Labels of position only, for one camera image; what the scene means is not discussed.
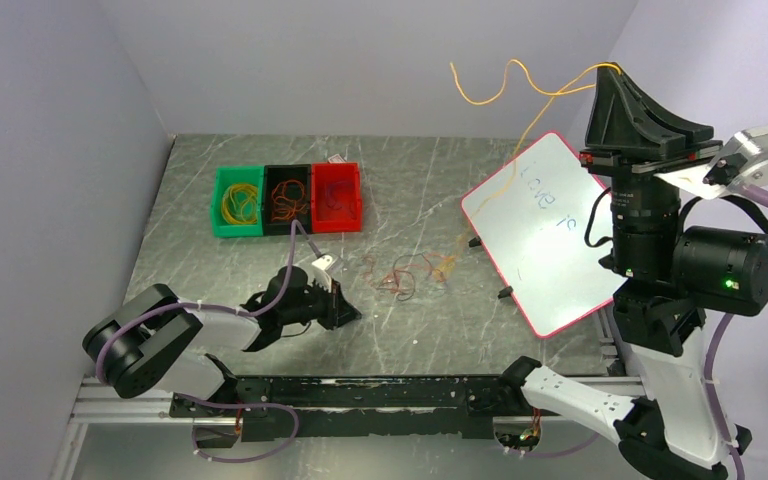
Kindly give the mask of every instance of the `rubber band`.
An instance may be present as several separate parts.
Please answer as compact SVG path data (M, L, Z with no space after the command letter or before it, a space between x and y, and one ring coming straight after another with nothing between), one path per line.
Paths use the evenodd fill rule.
M222 219L229 225L256 225L258 193L257 187L249 183L228 187L222 195Z
M388 273L378 281L372 279L372 274L375 270L376 260L372 255L364 255L361 259L366 265L367 270L362 274L364 281L372 288L379 291L386 291L395 295L396 300L405 302L413 298L417 289L417 277L410 271L411 269L421 269L426 272L426 278L434 278L437 283L442 283L448 288L447 276L444 271L440 269L440 266L435 266L428 259L428 256L437 256L444 260L448 257L440 253L427 253L419 252L416 254L402 255L393 262L389 268ZM425 265L411 263L408 265L400 265L399 262L402 259L422 258L425 261Z
M291 198L288 192L292 191L290 187L298 189L298 198ZM306 192L304 184L298 180L290 179L279 183L270 195L272 197L272 217L273 222L290 222L298 215L307 213L310 207L305 201Z
M331 184L328 184L325 187L325 206L330 208L331 210L342 210L343 207L346 206L343 202L341 202L337 197L334 195L335 190L349 190L350 192L354 191L354 183L352 183L349 180L341 180L339 182L334 182ZM348 205L349 215L352 218L357 218L357 213L354 209L354 203L350 202Z

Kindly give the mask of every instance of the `metal frame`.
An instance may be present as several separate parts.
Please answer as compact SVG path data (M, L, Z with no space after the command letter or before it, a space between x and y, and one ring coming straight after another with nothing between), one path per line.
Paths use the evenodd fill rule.
M614 328L609 309L600 309L593 315L603 363L606 366L625 363L622 345L616 344ZM643 396L645 392L636 376L592 376L579 377L577 381L606 393L624 396ZM198 425L233 426L233 417L213 418L172 418L169 409L173 394L162 390L149 390L139 398L123 400L113 388L102 385L94 377L81 381L72 413L66 426L66 433L60 453L52 468L50 480L72 480L81 449L90 425ZM549 421L568 421L563 418L546 417ZM495 417L494 424L528 425L531 417Z

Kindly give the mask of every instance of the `wire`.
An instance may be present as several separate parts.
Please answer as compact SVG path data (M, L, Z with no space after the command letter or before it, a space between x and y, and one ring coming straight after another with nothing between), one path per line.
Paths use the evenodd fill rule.
M534 89L537 93L541 95L546 95L547 97L562 97L564 95L571 95L573 93L578 93L582 90L587 90L588 88L593 88L596 85L585 85L583 87L578 87L573 90L565 90L564 88L561 88L557 92L547 92L540 87L538 87L534 81L531 79L531 73L528 71L528 67L526 67L521 61L519 61L516 58L512 58L508 60L508 63L505 64L505 74L502 77L502 86L499 88L499 91L496 93L496 95L493 95L492 97L488 98L487 100L473 100L467 96L466 93L464 93L463 88L461 87L460 79L458 78L458 71L455 69L455 64L452 62L449 62L449 68L452 70L452 77L455 79L455 87L457 87L458 92L461 94L462 97L464 97L464 100L466 100L470 105L476 105L476 106L484 106L489 105L496 100L499 99L499 97L502 96L502 94L505 92L505 88L508 86L508 71L511 67L511 65L517 65L522 69L523 72L525 72L525 78L528 80L528 84L531 85L531 88ZM584 76L584 74L590 72L594 68L598 67L610 67L616 70L618 73L622 74L622 70L620 70L620 67L614 65L613 63L598 63L596 65L593 65L592 67L588 68L584 71L584 73L581 76Z
M472 216L477 215L478 212L480 212L481 209L484 208L484 205L486 205L487 202L489 202L490 200L492 200L494 198L499 197L500 195L505 193L508 190L508 188L511 187L511 185L514 182L514 178L516 178L516 174L517 174L516 161L517 161L517 158L518 158L517 154L519 153L520 147L522 146L523 142L525 142L525 139L528 136L528 134L531 132L531 129L534 128L534 126L537 124L538 121L540 121L540 118L543 117L543 114L546 113L546 110L549 109L549 107L552 105L552 103L555 101L556 98L558 98L560 96L563 96L563 95L569 95L569 94L572 94L572 93L577 93L577 92L580 92L580 91L583 91L583 90L595 87L596 84L595 83L591 83L591 84L585 85L583 87L578 87L578 88L575 88L575 89L572 89L572 90L567 90L567 88L569 88L570 86L574 85L576 82L581 80L582 77L584 77L585 75L587 75L588 73L590 73L591 71L593 71L593 70L595 70L595 69L597 69L599 67L613 68L614 70L617 71L617 73L622 75L622 70L620 69L620 67L618 67L617 65L614 65L613 63L597 63L595 65L591 65L590 67L587 67L586 69L584 69L584 71L581 72L581 74L579 74L577 77L572 79L569 83L567 83L566 85L561 87L557 92L546 92L546 91L538 88L537 85L534 84L534 82L531 80L531 74L528 72L528 69L525 67L525 65L523 65L522 62L520 62L519 60L513 58L513 59L509 60L508 63L505 65L505 75L504 75L504 77L502 79L502 87L499 89L499 92L496 93L496 95L488 98L487 100L475 101L475 100L472 100L471 98L469 98L466 95L466 93L464 93L463 88L461 88L460 80L458 79L458 73L457 73L457 70L455 70L455 64L452 63L452 62L449 62L449 67L451 68L452 76L455 79L455 87L457 87L458 92L461 94L461 96L464 98L464 100L466 100L471 105L481 106L481 105L487 105L487 104L490 104L490 103L496 101L496 99L498 99L502 95L502 92L505 91L505 88L507 87L508 67L510 67L510 65L512 63L520 66L523 69L523 71L525 72L525 76L528 79L528 83L531 85L532 88L534 88L534 90L536 90L537 92L539 92L539 93L541 93L543 95L549 96L551 98L549 98L549 101L546 102L546 105L543 106L543 108L540 110L540 112L537 114L537 116L534 117L534 120L531 121L531 123L528 125L528 127L526 127L525 131L522 132L522 135L519 137L519 141L517 142L516 146L514 147L513 160L512 160L513 168L511 169L511 176L510 176L510 178L508 178L508 181L505 182L505 185L501 189L499 189L498 191L490 194L487 198L485 198L481 202L481 204L478 205L478 208L475 210L475 212L472 213Z
M350 190L351 192L354 192L354 183L349 180L341 180L339 182L334 182L325 187L325 206L330 208L331 210L342 210L345 204L337 199L337 197L334 195L334 190L337 189L345 189ZM349 202L349 216L351 218L356 217L355 208L354 208L354 202Z
M593 443L598 439L599 439L599 434L594 433L587 440L579 443L578 445L567 448L565 450L560 450L558 452L526 452L524 450L520 450L520 456L530 457L530 458L542 458L542 459L566 457L567 455L578 453L584 450L585 448L589 447L590 445L593 445ZM504 447L502 445L495 445L493 448L497 450L504 450L505 452L510 450L509 448Z
M307 322L307 325L305 325L304 330L302 330L299 333L293 333L291 335L281 335L281 338L293 338L293 337L299 337L307 333L308 330L310 330L310 326L313 324L313 322Z
M734 319L733 313L727 313L723 315L719 325L714 330L714 335L711 337L711 343L708 345L708 353L705 355L705 366L703 375L705 379L705 389L708 392L708 403L711 405L711 412L714 415L714 423L717 425L717 430L720 432L720 436L728 443L729 455L734 460L735 471L737 472L737 480L744 480L746 478L746 472L743 468L743 459L740 457L740 453L737 451L732 443L734 439L731 438L731 432L728 428L728 420L726 414L723 411L722 403L720 403L719 395L717 394L717 387L714 385L714 362L717 358L717 351L720 348L720 343L725 336L726 329Z
M596 210L599 209L599 202L609 193L611 193L611 187L606 188L596 197L596 201L593 202L593 208L590 209L590 218L587 219L587 228L584 229L584 244L590 248L599 248L612 240L611 237L602 237L596 240L596 243L590 243L590 230L593 228L593 221L596 219Z
M271 408L275 410L283 410L290 414L290 416L293 417L293 431L290 433L290 436L287 437L286 440L281 445L278 445L277 447L273 448L272 450L262 453L260 455L255 455L253 457L246 457L246 458L223 458L223 457L215 457L213 455L209 455L207 453L204 453L199 449L198 447L198 438L196 437L196 431L199 427L193 427L193 432L191 435L192 441L193 441L193 454L198 455L199 457L209 461L209 462L217 462L217 463L251 463L256 462L258 460L263 460L264 458L269 458L278 452L284 450L285 448L289 447L291 443L293 443L293 440L295 440L296 435L299 433L299 414L296 413L295 409L292 407L289 407L287 405L282 405L280 403L214 403L209 402L207 400L202 400L200 398L192 397L190 395L181 395L178 394L180 398L183 398L185 400L189 400L193 403L198 403L199 405L204 405L205 407L210 408L217 408L221 410L239 410L240 408L245 409L255 409L255 408Z
M540 431L543 429L543 412L539 408L532 408L531 413L531 432L535 437L540 436Z
M235 183L222 195L222 218L229 225L257 224L258 189L250 183Z
M298 198L290 198L288 191L296 187ZM297 215L307 213L309 204L305 202L304 184L296 179L290 179L279 183L272 190L272 221L289 222Z
M758 205L755 205L746 198L738 197L737 195L726 195L725 197L720 197L720 199L743 210L743 213L751 218L762 232L768 235L768 219L767 216L764 215L764 212L758 208ZM678 228L676 229L679 236L684 232L684 223L687 221L687 216L690 215L690 211L701 200L702 197L694 197L681 207L681 211L678 214Z
M107 342L105 342L105 344L101 347L101 350L99 350L98 357L96 357L96 361L95 361L96 378L98 378L98 380L101 383L107 383L107 376L104 374L104 360L107 357L107 353L110 351L113 344L116 343L117 340L122 338L122 336L124 336L126 333L139 327L140 325L154 318L157 315L161 315L163 313L170 312L172 310L189 308L193 310L195 309L216 310L224 313L237 315L239 317L250 318L250 317L258 317L268 312L269 310L271 310L275 305L278 304L278 302L281 301L281 298L284 296L284 292L287 291L287 287L290 284L290 274L292 273L292 270L293 270L290 267L293 266L293 257L295 255L295 250L296 250L296 231L297 230L300 231L302 235L305 236L305 238L307 239L307 243L310 246L310 249L313 251L314 255L316 255L317 258L322 256L322 252L319 250L319 248L316 247L316 244L313 243L313 240L310 239L307 232L305 232L305 229L302 226L302 224L299 223L298 220L293 220L290 227L290 253L287 256L288 268L286 270L286 273L284 274L284 283L281 284L281 288L278 290L278 294L275 296L275 298L268 304L264 305L263 308L254 312L247 312L239 308L226 307L224 305L202 304L202 303L192 303L192 302L177 302L177 303L171 303L169 305L164 305L159 308L155 308L154 310L149 310L148 312L140 315L139 317L123 325L119 330L114 332L113 335L111 335L110 338L107 340Z
M452 254L444 256L442 261L437 265L437 270L440 272L443 278L449 278L452 276L452 272L455 270L455 265L458 259L460 259L461 255L463 255L463 253L467 250L471 233L472 231L467 229L465 232L458 235L458 237L455 239L455 248Z
M447 275L439 269L439 266L434 266L434 264L431 263L431 260L428 258L429 256L437 256L443 258L444 261L445 259L449 258L440 253L420 252L405 254L397 257L396 260L393 261L393 265L390 267L387 275L385 275L379 281L372 281L372 273L375 270L375 265L377 262L375 257L372 255L364 255L361 260L364 264L366 264L367 271L362 274L362 277L364 281L372 288L394 294L396 296L396 300L400 302L406 302L413 298L413 296L416 294L417 281L416 276L410 271L412 268L421 269L427 272L428 275L426 278L433 276L438 283L446 283ZM401 262L403 259L408 259L408 261L410 261L416 257L422 258L425 264L410 263L407 265L399 265L399 262Z
M243 434L243 409L237 410L237 416L234 417L234 433L238 436Z

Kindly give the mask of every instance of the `camera lens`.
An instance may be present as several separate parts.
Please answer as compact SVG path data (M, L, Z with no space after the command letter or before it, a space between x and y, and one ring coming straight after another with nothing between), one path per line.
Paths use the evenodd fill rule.
M656 178L614 178L614 272L640 280L669 280L678 234L678 188Z

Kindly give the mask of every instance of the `yellow cable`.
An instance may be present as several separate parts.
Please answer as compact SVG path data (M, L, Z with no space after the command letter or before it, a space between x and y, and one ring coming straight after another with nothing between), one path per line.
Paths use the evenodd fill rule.
M220 208L225 222L229 225L256 225L257 194L257 187L249 183L235 183L228 187L222 195ZM243 200L237 200L237 195L243 195Z
M444 256L440 263L437 264L435 271L439 272L438 281L451 276L452 271L455 269L455 263L460 259L461 254L463 254L463 251L467 248L469 234L470 230L467 230L458 235L458 238L455 239L455 248L452 254Z
M514 147L514 153L513 153L513 155L514 155L514 159L513 159L514 165L513 165L513 168L511 169L511 177L508 178L508 181L505 182L505 185L501 189L499 189L497 192L495 192L495 193L489 195L487 198L485 198L481 202L481 204L478 206L478 208L475 210L475 212L472 213L472 216L477 215L478 212L480 212L481 209L484 208L484 205L486 205L487 202L489 202L491 199L497 198L500 195L502 195L503 193L505 193L508 190L508 188L510 188L511 185L514 183L514 178L516 178L516 170L517 170L516 169L516 161L517 161L517 154L519 153L519 149L522 146L523 142L525 142L525 139L528 136L529 132L531 132L531 129L534 128L535 125L537 125L537 122L540 121L540 118L543 116L544 113L546 113L546 110L549 109L549 107L552 105L552 103L555 101L556 98L558 98L560 96L563 96L563 95L569 95L569 94L572 94L572 93L580 92L582 90L586 90L588 88L595 87L596 84L595 83L591 83L591 84L585 85L583 87L578 87L578 88L574 88L572 90L567 90L567 88L569 88L570 86L574 85L576 82L581 80L582 77L584 77L585 75L587 75L588 73L590 73L591 71L593 71L593 70L595 70L595 69L597 69L599 67L613 68L618 73L622 74L622 70L620 70L620 68L618 66L614 65L613 63L597 63L595 65L591 65L590 67L587 67L586 69L584 69L584 71L581 72L581 74L579 74L577 77L572 79L569 83L567 83L566 85L561 87L557 92L546 92L546 91L542 90L540 87L538 87L537 85L534 84L534 82L531 80L531 74L528 72L528 68L526 68L526 66L523 65L523 63L520 62L519 60L517 60L516 58L512 58L512 59L508 60L507 64L505 64L505 75L504 75L504 77L502 79L502 88L499 89L499 92L496 93L496 95L493 95L492 97L488 98L487 100L475 101L475 100L472 100L471 98L469 98L466 95L466 93L464 93L463 88L461 87L461 84L460 84L460 80L458 79L458 72L457 72L457 70L455 70L455 64L452 63L452 62L449 62L449 67L452 69L452 76L455 79L455 87L457 87L458 92L460 92L460 94L464 98L464 100L466 100L471 105L481 106L481 105L487 105L489 103L492 103L492 102L496 101L500 96L502 96L502 93L505 91L505 88L507 87L507 83L508 83L508 68L511 66L511 64L518 65L520 68L522 68L522 70L525 72L525 77L528 79L528 83L531 85L531 87L534 90L536 90L537 92L539 92L539 93L541 93L543 95L546 95L546 96L548 96L550 98L549 98L549 101L546 102L546 105L544 105L543 108L540 110L540 112L537 114L537 116L534 117L534 120L532 120L531 123L528 124L528 127L526 127L525 131L522 132L522 135L519 137L519 141L517 142L516 147Z

